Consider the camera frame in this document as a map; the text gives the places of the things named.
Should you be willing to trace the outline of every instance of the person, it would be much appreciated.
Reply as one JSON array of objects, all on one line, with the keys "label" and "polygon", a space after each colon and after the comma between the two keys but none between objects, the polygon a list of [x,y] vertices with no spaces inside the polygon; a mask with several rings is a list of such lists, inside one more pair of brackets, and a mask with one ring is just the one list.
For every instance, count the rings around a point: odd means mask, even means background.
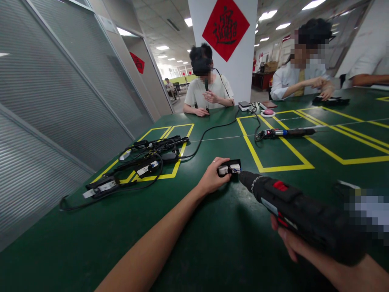
[{"label": "person", "polygon": [[370,86],[374,83],[389,82],[389,52],[386,40],[369,47],[357,59],[351,70],[346,74],[342,89],[352,86]]},{"label": "person", "polygon": [[[231,174],[220,178],[216,172],[219,166],[229,160],[216,157],[197,186],[135,243],[96,291],[148,291],[197,206],[207,195],[229,182]],[[297,261],[296,254],[305,257],[339,291],[389,291],[388,273],[369,255],[354,267],[344,266],[315,250],[292,232],[280,228],[274,216],[271,216],[271,226],[284,241],[294,262]]]},{"label": "person", "polygon": [[283,100],[292,96],[318,93],[323,101],[332,97],[334,86],[326,74],[325,64],[313,58],[332,36],[331,24],[324,19],[310,19],[297,31],[297,44],[287,63],[273,75],[271,98]]},{"label": "person", "polygon": [[173,95],[177,94],[177,90],[176,90],[175,86],[173,85],[173,83],[170,82],[169,78],[165,78],[165,81],[166,81],[165,87],[166,87],[167,91],[170,91]]},{"label": "person", "polygon": [[[211,47],[206,43],[201,44],[201,47],[193,46],[189,58],[193,73],[198,78],[189,84],[183,108],[184,112],[204,117],[209,115],[207,108],[234,106],[234,93],[227,78],[212,73],[214,62]],[[205,80],[208,81],[208,91],[205,90]]]}]

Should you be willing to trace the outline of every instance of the ceiling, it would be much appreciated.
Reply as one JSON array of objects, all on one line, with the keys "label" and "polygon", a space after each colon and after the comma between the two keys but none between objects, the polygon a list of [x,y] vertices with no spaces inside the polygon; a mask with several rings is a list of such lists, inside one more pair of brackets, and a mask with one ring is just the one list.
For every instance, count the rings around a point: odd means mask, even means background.
[{"label": "ceiling", "polygon": [[[132,1],[141,27],[157,64],[167,64],[178,66],[178,60],[189,62],[188,49],[195,44],[193,28],[188,27],[184,21],[190,17],[188,0],[127,0]],[[258,25],[258,32],[255,37],[255,43],[258,44],[262,38],[269,37],[269,40],[261,42],[262,45],[270,43],[272,40],[281,38],[290,33],[294,28],[306,23],[310,18],[322,15],[325,12],[331,14],[332,9],[337,6],[340,0],[326,0],[314,9],[302,11],[312,0],[258,0],[257,19],[264,12],[277,10],[277,13],[271,18],[263,20]],[[171,19],[178,27],[176,31],[167,21]],[[291,25],[282,30],[276,30],[280,24],[291,22]],[[166,45],[169,47],[166,51],[157,50],[156,47]],[[166,55],[167,58],[160,59],[158,56]]]}]

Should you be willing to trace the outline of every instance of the gray floor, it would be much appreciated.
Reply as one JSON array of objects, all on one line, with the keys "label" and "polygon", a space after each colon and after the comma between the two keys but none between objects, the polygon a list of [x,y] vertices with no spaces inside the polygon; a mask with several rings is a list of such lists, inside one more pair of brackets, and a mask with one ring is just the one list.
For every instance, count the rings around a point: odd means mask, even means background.
[{"label": "gray floor", "polygon": [[[184,101],[185,101],[186,94],[181,95],[178,102],[173,104],[174,112],[175,113],[182,113],[182,108],[184,107]],[[258,102],[258,101],[267,101],[269,100],[269,94],[267,91],[257,91],[255,89],[251,90],[251,98],[250,102]]]}]

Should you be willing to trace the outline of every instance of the cardboard box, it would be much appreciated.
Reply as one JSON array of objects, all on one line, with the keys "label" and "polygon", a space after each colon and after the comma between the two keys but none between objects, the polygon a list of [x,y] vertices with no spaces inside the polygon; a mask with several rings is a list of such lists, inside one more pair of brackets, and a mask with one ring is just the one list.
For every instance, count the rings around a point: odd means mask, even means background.
[{"label": "cardboard box", "polygon": [[265,73],[277,71],[277,67],[278,67],[277,61],[267,62],[265,64]]}]

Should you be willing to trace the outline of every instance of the desk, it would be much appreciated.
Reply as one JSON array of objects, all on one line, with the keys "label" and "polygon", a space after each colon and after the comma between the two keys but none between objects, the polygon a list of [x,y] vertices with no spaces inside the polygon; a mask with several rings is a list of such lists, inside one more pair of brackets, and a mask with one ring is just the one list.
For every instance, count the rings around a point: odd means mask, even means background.
[{"label": "desk", "polygon": [[257,72],[252,74],[251,87],[266,90],[269,88],[269,81],[275,72]]},{"label": "desk", "polygon": [[[332,125],[323,128],[328,132],[309,139],[265,140],[258,147],[253,138],[256,119],[240,112],[238,122],[206,133],[193,159],[166,166],[150,188],[123,192],[74,213],[54,208],[0,253],[2,291],[93,291],[130,247],[197,184],[216,156],[239,158],[243,170],[267,173],[339,207],[342,202],[331,191],[337,179],[362,188],[387,187],[389,103],[382,100],[387,92],[351,88],[339,94],[352,98],[348,106],[325,110],[312,107],[314,95],[293,97],[277,103],[275,117],[281,122],[262,119],[261,129],[327,123]],[[236,110],[212,109],[206,118],[164,116],[139,139],[188,135],[191,143],[181,148],[188,155],[205,129],[230,122]],[[116,157],[87,183],[115,161]],[[122,179],[131,181],[133,176],[127,173]],[[84,202],[84,191],[79,189],[70,203]],[[378,243],[369,254],[389,270],[389,254],[381,246]],[[268,211],[232,181],[198,207],[152,290],[302,291],[304,281],[271,230]]]}]

